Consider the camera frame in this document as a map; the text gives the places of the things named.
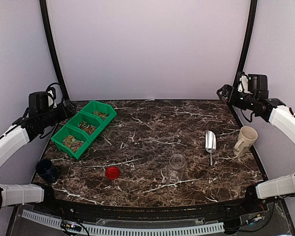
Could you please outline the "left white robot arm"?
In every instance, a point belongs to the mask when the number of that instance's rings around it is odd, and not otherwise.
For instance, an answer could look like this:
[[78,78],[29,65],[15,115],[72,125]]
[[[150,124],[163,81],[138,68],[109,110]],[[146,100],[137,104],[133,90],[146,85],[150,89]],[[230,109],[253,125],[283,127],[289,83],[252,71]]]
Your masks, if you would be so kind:
[[[45,128],[73,117],[77,106],[65,100],[47,111],[27,108],[24,115],[12,123],[0,136],[0,168],[19,149],[33,141],[37,136],[43,137]],[[7,206],[40,203],[48,214],[59,211],[59,202],[54,200],[54,191],[44,184],[0,184],[0,209]]]

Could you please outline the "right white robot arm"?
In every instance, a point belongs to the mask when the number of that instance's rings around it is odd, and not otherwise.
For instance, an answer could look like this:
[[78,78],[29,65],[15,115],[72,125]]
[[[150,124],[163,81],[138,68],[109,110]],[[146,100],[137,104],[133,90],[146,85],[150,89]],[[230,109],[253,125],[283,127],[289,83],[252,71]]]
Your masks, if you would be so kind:
[[[251,110],[255,116],[279,129],[295,144],[295,113],[279,99],[269,99],[266,88],[248,86],[245,89],[243,85],[238,88],[224,85],[216,93],[228,105]],[[295,173],[250,185],[246,188],[241,209],[245,213],[252,213],[264,199],[290,196],[295,196]]]

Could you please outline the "clear glass jar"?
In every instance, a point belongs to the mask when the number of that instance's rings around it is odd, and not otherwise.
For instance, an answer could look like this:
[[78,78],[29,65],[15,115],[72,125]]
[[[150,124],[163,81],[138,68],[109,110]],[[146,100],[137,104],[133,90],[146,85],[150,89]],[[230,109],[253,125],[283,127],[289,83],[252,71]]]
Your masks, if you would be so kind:
[[182,180],[187,161],[181,154],[173,154],[166,166],[166,182],[178,183]]

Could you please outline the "green bin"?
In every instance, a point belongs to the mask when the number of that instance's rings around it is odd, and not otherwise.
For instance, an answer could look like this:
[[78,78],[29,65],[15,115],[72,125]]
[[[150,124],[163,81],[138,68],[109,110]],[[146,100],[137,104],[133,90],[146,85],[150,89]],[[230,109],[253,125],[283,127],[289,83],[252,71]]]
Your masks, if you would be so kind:
[[91,141],[94,141],[104,130],[104,125],[100,118],[80,112],[71,118],[66,124],[82,131]]
[[51,137],[51,140],[55,143],[58,150],[67,153],[69,157],[76,160],[81,158],[91,144],[86,134],[70,125],[63,126]]

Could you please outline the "green bin end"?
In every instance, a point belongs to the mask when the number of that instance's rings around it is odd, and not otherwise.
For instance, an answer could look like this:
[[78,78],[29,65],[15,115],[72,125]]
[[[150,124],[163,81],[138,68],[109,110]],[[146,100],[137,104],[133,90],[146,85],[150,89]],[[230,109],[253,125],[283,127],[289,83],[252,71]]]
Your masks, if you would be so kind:
[[83,107],[81,112],[98,117],[104,127],[107,127],[109,123],[117,116],[117,112],[111,105],[94,100]]

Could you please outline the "metal scoop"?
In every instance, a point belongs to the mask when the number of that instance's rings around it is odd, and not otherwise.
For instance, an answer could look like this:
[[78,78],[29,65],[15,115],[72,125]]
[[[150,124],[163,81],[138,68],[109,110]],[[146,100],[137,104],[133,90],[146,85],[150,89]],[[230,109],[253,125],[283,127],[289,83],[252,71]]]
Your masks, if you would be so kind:
[[206,132],[205,149],[210,154],[210,165],[213,165],[212,154],[216,151],[216,136],[212,131]]

